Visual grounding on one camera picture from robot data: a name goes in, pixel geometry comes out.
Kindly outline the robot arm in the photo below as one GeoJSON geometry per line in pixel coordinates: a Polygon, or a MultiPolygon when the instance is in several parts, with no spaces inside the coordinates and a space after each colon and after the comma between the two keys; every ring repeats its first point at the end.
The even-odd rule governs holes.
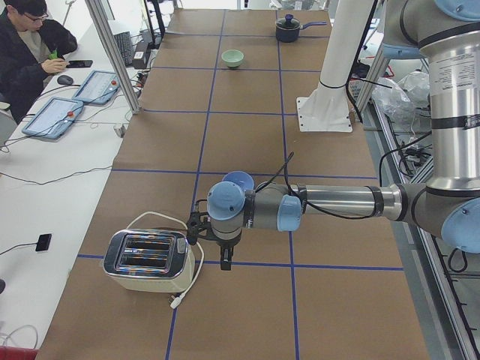
{"type": "Polygon", "coordinates": [[[384,217],[425,230],[465,253],[479,252],[479,3],[389,1],[385,49],[417,49],[429,63],[433,173],[426,183],[387,187],[261,184],[231,181],[207,196],[203,229],[231,267],[245,228],[292,232],[321,212],[360,220],[384,217]]]}

